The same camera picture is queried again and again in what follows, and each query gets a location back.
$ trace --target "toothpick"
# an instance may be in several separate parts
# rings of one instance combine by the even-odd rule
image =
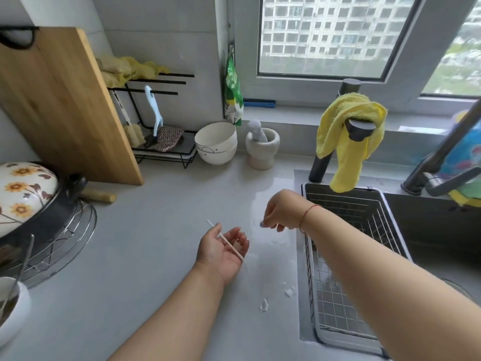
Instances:
[[[207,219],[207,221],[209,222],[209,224],[210,224],[212,227],[215,227],[215,225],[212,224],[212,222],[211,222],[209,219]],[[222,235],[222,233],[219,233],[219,235],[220,235],[220,237],[225,241],[225,243],[227,243],[227,244],[231,247],[232,251],[234,251],[234,254],[235,254],[237,257],[239,257],[239,259],[240,259],[241,261],[244,262],[244,257],[242,257],[242,255],[234,248],[233,245],[231,245],[231,243],[230,243],[227,239],[225,239],[225,237]]]

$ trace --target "black pot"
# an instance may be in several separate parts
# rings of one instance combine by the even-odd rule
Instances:
[[[22,249],[23,252],[30,241],[30,235],[33,234],[35,241],[32,256],[34,256],[42,251],[47,243],[60,234],[64,226],[68,224],[74,214],[75,201],[85,188],[87,179],[80,174],[66,177],[55,166],[48,163],[32,163],[49,169],[57,176],[57,190],[51,200],[38,213],[21,224],[20,227],[0,238],[0,248],[9,244],[13,248]]]

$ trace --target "forearm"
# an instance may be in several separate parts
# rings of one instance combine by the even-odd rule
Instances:
[[[466,297],[326,209],[302,229],[394,359],[481,359],[481,309]]]
[[[201,359],[224,292],[215,269],[197,264],[109,361]]]

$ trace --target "light blue brush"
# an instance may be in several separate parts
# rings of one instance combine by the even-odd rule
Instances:
[[[149,101],[149,104],[155,114],[155,125],[153,127],[153,136],[157,137],[157,131],[159,130],[159,127],[162,127],[164,125],[164,119],[162,118],[162,115],[160,115],[159,107],[157,106],[157,101],[155,101],[155,97],[153,96],[152,89],[148,85],[145,86],[145,96],[147,96],[147,100]]]

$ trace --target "wooden cutting board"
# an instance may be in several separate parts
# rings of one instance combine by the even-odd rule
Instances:
[[[143,184],[83,30],[40,28],[28,50],[0,44],[0,105],[39,157],[65,174]]]

